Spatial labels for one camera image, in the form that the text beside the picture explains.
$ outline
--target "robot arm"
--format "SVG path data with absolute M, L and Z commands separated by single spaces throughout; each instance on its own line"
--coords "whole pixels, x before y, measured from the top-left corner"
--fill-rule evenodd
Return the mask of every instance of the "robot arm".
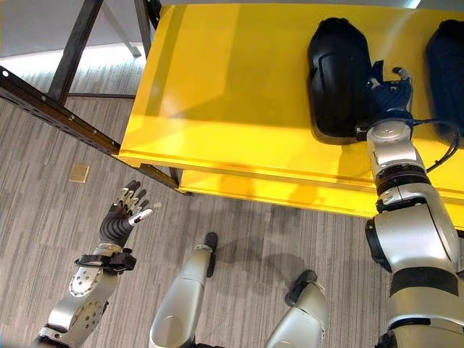
M 133 227 L 150 215 L 148 201 L 138 181 L 122 189 L 100 228 L 100 242 L 92 255 L 75 261 L 79 266 L 65 296 L 55 305 L 34 347 L 79 347 L 93 332 L 116 289 L 118 276 L 132 270 L 136 259 L 124 249 Z
M 394 71 L 401 80 L 374 81 L 384 113 L 367 130 L 379 214 L 365 232 L 372 258 L 393 275 L 388 332 L 377 347 L 464 347 L 458 234 L 411 142 L 410 78 Z

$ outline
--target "robot leg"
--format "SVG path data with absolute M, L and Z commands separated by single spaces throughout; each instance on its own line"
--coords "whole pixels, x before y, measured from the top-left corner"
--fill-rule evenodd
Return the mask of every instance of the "robot leg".
M 215 265 L 218 236 L 208 233 L 174 279 L 150 329 L 150 348 L 190 348 L 202 309 L 204 282 Z
M 291 309 L 266 342 L 266 348 L 318 348 L 328 322 L 328 308 L 322 287 L 311 270 L 303 272 L 286 296 Z

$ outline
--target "yellow shelf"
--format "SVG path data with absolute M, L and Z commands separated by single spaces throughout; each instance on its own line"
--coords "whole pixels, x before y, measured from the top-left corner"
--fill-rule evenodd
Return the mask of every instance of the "yellow shelf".
M 377 214 L 374 191 L 289 183 L 237 175 L 184 170 L 181 190 L 371 218 Z M 456 228 L 464 228 L 464 206 L 444 199 Z
M 430 118 L 424 50 L 441 21 L 464 20 L 464 13 L 327 4 L 172 5 L 163 7 L 118 157 L 134 167 L 311 185 L 322 210 L 349 189 L 358 210 L 371 212 L 375 199 L 363 198 L 364 191 L 374 192 L 366 145 L 322 144 L 310 126 L 307 46 L 328 17 L 345 17 L 361 30 L 372 61 L 385 59 L 386 70 L 406 67 L 413 77 L 413 114 Z M 416 128 L 414 144 L 427 165 L 447 150 L 429 126 Z M 445 199 L 464 204 L 463 168 L 464 151 L 458 150 L 430 178 Z

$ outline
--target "floor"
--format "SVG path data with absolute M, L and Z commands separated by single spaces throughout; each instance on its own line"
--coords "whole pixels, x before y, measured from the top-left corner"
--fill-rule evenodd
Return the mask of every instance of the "floor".
M 80 68 L 74 91 L 134 94 L 143 62 Z M 51 72 L 22 72 L 42 90 Z M 69 99 L 67 107 L 120 141 L 132 101 Z M 146 347 L 170 281 L 209 231 L 219 237 L 197 341 L 263 347 L 287 307 L 291 281 L 312 268 L 330 305 L 325 348 L 373 347 L 384 332 L 389 275 L 370 259 L 361 218 L 216 196 L 181 196 L 116 159 L 0 101 L 0 330 L 26 345 L 67 290 L 73 260 L 98 241 L 119 188 L 142 182 L 154 214 L 128 241 L 136 269 L 125 273 L 85 347 Z M 85 184 L 73 163 L 91 166 Z

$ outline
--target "black shoe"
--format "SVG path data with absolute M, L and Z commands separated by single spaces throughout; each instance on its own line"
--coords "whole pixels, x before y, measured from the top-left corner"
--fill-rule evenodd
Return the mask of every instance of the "black shoe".
M 318 275 L 312 270 L 306 270 L 293 282 L 293 285 L 285 295 L 285 303 L 293 307 L 297 302 L 299 295 L 305 290 L 306 286 L 312 282 L 317 281 Z
M 208 271 L 206 273 L 207 278 L 211 278 L 212 274 L 215 272 L 216 266 L 216 249 L 218 248 L 218 235 L 214 232 L 209 232 L 206 237 L 204 237 L 204 245 L 209 246 L 212 249 L 210 256 L 210 264 L 208 265 Z
M 218 235 L 214 232 L 209 232 L 204 237 L 203 244 L 209 246 L 213 254 L 216 253 L 216 249 L 218 248 Z

